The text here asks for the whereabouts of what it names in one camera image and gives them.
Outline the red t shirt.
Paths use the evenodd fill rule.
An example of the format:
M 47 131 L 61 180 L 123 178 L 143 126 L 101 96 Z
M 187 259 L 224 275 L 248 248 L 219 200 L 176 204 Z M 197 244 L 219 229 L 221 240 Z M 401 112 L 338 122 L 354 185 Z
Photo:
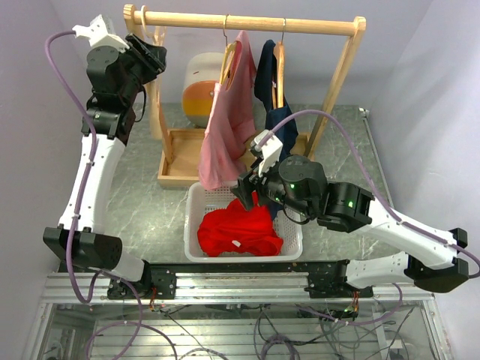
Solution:
M 269 208 L 257 204 L 246 211 L 238 199 L 226 208 L 207 213 L 199 225 L 197 238 L 209 257 L 223 253 L 252 254 L 255 257 L 277 256 L 284 240 L 275 232 Z

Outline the pink t shirt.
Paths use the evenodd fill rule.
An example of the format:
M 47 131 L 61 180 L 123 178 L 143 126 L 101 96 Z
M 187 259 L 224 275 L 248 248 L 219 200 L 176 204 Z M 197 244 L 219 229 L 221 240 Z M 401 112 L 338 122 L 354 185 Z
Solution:
M 235 39 L 230 78 L 215 84 L 200 150 L 199 182 L 207 190 L 235 181 L 246 170 L 241 157 L 245 143 L 256 133 L 252 94 L 256 72 L 248 33 L 241 30 Z

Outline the yellow wooden hanger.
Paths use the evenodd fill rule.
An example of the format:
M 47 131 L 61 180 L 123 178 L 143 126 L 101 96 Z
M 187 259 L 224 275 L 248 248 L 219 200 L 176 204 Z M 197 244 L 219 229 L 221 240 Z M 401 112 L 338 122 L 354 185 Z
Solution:
M 226 29 L 227 29 L 227 20 L 228 20 L 229 14 L 226 14 L 223 20 L 223 36 L 225 38 L 225 51 L 223 54 L 223 60 L 221 63 L 221 68 L 220 68 L 220 78 L 218 80 L 219 84 L 224 84 L 225 80 L 228 78 L 229 73 L 230 73 L 230 67 L 233 63 L 233 59 L 235 56 L 236 52 L 236 41 L 234 40 L 232 43 L 228 41 Z

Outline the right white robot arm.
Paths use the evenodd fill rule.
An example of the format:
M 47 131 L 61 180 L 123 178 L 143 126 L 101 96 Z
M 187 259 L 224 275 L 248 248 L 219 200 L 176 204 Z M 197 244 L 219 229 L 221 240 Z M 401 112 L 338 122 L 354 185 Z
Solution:
M 348 296 L 354 290 L 389 283 L 413 284 L 430 293 L 448 293 L 469 278 L 458 253 L 467 234 L 443 231 L 401 217 L 370 191 L 349 182 L 328 181 L 320 163 L 291 155 L 267 172 L 241 174 L 231 192 L 250 211 L 274 203 L 338 233 L 364 233 L 399 251 L 370 260 L 345 260 L 331 277 L 331 290 Z

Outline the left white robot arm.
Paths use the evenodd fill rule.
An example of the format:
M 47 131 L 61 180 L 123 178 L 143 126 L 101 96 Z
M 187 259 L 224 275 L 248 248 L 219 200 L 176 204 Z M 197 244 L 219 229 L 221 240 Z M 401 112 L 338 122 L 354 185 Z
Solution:
M 118 237 L 106 235 L 105 214 L 113 175 L 136 121 L 133 109 L 145 85 L 166 68 L 167 51 L 128 34 L 116 45 L 87 55 L 92 95 L 82 117 L 82 152 L 67 207 L 43 242 L 72 266 L 103 270 L 127 280 L 127 290 L 146 297 L 153 287 L 143 260 L 130 255 Z

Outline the navy blue t shirt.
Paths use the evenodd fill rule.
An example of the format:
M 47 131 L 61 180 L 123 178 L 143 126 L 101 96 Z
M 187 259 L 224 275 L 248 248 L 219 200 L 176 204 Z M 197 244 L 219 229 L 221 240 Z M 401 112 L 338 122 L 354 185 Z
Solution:
M 274 48 L 275 42 L 273 40 L 267 40 L 264 43 L 254 81 L 254 95 L 264 106 L 266 112 L 265 129 L 268 130 L 273 129 L 281 120 L 292 114 L 286 99 L 283 99 L 282 107 L 274 108 L 273 106 L 272 86 L 277 80 L 277 60 L 274 56 Z M 283 143 L 277 166 L 282 160 L 290 156 L 298 135 L 294 119 L 275 133 L 275 136 Z

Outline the brown wooden hanger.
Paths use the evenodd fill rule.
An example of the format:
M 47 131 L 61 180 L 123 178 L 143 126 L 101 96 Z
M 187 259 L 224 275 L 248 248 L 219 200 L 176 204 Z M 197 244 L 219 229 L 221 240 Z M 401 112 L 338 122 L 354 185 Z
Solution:
M 283 19 L 282 35 L 273 49 L 273 56 L 276 60 L 276 75 L 274 78 L 274 86 L 272 87 L 272 104 L 273 108 L 281 108 L 284 106 L 284 65 L 285 65 L 285 49 L 284 49 L 284 33 L 286 29 L 287 19 Z

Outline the white plastic basket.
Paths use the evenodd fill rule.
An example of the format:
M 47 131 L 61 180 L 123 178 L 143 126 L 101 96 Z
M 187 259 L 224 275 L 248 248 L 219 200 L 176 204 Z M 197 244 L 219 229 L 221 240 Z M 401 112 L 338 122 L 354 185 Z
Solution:
M 188 190 L 184 254 L 194 263 L 261 263 L 297 260 L 303 252 L 299 216 L 288 210 L 271 218 L 267 206 L 246 211 L 227 187 Z

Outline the white orange round appliance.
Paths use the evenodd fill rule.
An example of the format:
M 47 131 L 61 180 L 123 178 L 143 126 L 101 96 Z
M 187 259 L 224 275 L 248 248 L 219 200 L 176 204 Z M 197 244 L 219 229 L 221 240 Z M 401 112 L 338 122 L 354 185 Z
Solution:
M 220 52 L 203 52 L 187 64 L 181 105 L 189 122 L 198 128 L 205 128 L 209 122 L 223 58 Z

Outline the wooden clothes rack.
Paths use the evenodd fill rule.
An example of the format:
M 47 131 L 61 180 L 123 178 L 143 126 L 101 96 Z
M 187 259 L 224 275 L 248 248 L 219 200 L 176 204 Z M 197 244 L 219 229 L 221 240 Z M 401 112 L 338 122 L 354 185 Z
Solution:
M 346 36 L 347 40 L 331 78 L 322 103 L 322 111 L 333 110 L 344 80 L 357 53 L 367 28 L 367 20 L 357 16 L 351 22 L 288 19 L 258 16 L 215 15 L 199 13 L 172 13 L 138 10 L 133 4 L 123 8 L 125 25 L 135 35 L 147 35 L 147 26 L 182 27 L 193 29 L 250 30 L 258 32 L 299 33 Z M 167 187 L 188 187 L 198 181 L 197 164 L 200 159 L 202 129 L 169 128 L 164 120 L 158 88 L 153 88 L 154 119 L 152 135 L 162 140 L 158 181 Z

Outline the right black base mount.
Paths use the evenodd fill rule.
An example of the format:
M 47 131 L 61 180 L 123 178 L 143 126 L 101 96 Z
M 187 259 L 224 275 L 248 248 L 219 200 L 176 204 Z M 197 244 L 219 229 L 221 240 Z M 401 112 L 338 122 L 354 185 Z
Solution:
M 372 298 L 371 286 L 356 288 L 347 283 L 348 259 L 338 261 L 299 262 L 295 268 L 307 273 L 307 286 L 304 291 L 311 299 L 352 298 L 358 292 L 360 298 Z

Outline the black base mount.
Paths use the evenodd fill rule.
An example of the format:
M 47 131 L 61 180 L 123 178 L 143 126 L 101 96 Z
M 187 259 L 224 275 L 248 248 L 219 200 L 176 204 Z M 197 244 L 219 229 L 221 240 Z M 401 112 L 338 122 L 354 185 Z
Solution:
M 348 259 L 338 261 L 299 262 L 295 268 L 307 273 L 307 286 L 304 291 L 311 299 L 352 298 L 358 292 L 360 298 L 372 298 L 371 286 L 356 288 L 347 283 Z
M 176 275 L 168 268 L 151 265 L 145 261 L 140 280 L 130 284 L 141 299 L 174 299 L 176 295 Z M 107 290 L 109 300 L 135 299 L 134 291 L 124 282 L 111 280 Z

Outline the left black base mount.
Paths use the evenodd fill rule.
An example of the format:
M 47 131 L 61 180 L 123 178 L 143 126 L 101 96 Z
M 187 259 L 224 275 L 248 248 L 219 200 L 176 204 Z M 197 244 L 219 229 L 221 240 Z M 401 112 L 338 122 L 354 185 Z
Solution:
M 130 284 L 141 299 L 174 299 L 176 295 L 176 275 L 168 268 L 151 265 L 145 261 L 140 280 Z M 107 290 L 109 300 L 135 299 L 134 291 L 124 282 L 111 280 Z

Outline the aluminium rail frame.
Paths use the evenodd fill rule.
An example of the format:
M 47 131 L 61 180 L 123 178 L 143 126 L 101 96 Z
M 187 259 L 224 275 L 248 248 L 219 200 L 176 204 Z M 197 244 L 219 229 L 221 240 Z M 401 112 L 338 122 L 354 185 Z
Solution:
M 155 264 L 174 299 L 109 300 L 110 279 L 82 272 L 79 303 L 51 274 L 25 359 L 451 359 L 434 294 L 408 283 L 372 298 L 310 298 L 298 262 Z

